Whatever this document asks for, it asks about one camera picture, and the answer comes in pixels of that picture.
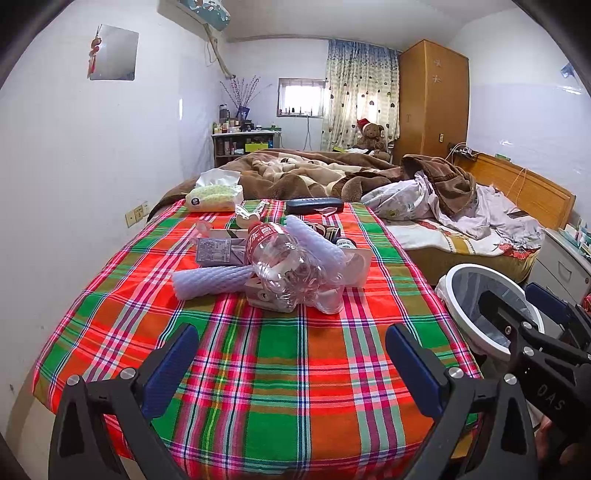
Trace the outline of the person right hand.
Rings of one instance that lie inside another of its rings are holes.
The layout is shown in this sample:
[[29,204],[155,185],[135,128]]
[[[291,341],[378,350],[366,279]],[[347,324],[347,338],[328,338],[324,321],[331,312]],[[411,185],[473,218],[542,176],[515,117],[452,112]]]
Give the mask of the person right hand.
[[544,416],[535,432],[539,479],[589,479],[590,433],[578,442],[569,438]]

